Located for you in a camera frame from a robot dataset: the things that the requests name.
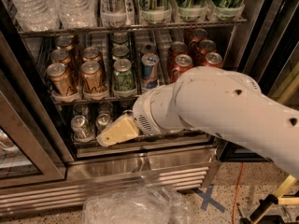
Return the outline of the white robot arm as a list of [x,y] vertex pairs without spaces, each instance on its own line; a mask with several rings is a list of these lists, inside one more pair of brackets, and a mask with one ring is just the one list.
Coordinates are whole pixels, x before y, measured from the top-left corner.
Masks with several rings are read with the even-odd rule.
[[299,178],[299,111],[263,95],[251,77],[194,67],[176,82],[140,95],[97,137],[103,147],[137,137],[200,130],[252,150]]

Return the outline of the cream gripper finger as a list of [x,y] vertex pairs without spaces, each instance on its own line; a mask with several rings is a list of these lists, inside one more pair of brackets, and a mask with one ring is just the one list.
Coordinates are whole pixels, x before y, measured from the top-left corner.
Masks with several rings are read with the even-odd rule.
[[96,141],[102,147],[110,147],[135,139],[138,136],[139,129],[135,125],[133,118],[124,114],[97,135]]

